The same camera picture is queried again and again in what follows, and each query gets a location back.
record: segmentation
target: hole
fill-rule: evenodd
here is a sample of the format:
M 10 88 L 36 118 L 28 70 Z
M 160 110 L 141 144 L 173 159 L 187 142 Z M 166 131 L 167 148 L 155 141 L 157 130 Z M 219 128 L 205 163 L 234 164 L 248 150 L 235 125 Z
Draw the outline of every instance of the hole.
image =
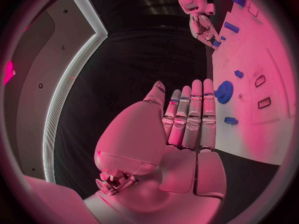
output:
M 264 100 L 262 100 L 258 103 L 259 109 L 263 109 L 265 107 L 268 107 L 270 104 L 271 104 L 271 99 L 270 99 L 270 97 L 268 97 L 268 98 L 266 98 L 266 99 L 264 99 Z
M 256 87 L 258 87 L 258 86 L 261 86 L 265 82 L 266 82 L 265 76 L 260 76 L 259 78 L 257 78 L 255 85 L 256 85 Z

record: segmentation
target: red light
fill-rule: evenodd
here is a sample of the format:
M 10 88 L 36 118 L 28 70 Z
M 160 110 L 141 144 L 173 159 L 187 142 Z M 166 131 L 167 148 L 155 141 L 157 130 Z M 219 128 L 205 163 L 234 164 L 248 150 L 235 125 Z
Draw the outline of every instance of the red light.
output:
M 5 78 L 4 78 L 4 85 L 15 75 L 15 71 L 13 70 L 13 63 L 9 61 L 6 70 L 5 70 Z

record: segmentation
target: rectangular slot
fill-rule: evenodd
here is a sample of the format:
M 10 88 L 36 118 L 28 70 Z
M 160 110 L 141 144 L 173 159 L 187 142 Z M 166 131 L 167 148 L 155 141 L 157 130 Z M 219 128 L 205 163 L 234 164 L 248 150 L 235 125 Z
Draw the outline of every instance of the rectangular slot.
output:
M 266 82 L 265 76 L 261 75 L 259 78 L 257 78 L 255 85 L 256 85 L 256 87 L 258 87 L 258 86 L 261 86 L 265 82 Z
M 271 99 L 270 97 L 262 100 L 262 101 L 259 101 L 258 105 L 259 105 L 259 109 L 263 109 L 265 107 L 268 107 L 269 105 L 271 104 Z

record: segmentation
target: led light strip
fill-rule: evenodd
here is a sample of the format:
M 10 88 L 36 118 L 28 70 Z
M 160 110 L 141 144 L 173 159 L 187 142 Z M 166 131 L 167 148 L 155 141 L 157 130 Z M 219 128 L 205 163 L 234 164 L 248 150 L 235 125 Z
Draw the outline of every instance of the led light strip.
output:
M 101 42 L 102 40 L 100 40 L 95 34 L 84 44 L 84 46 L 78 51 L 78 53 L 66 68 L 52 97 L 47 113 L 42 146 L 43 168 L 47 182 L 55 183 L 54 142 L 59 117 L 64 102 L 80 71 L 82 70 L 88 59 L 91 57 L 91 55 L 100 46 Z

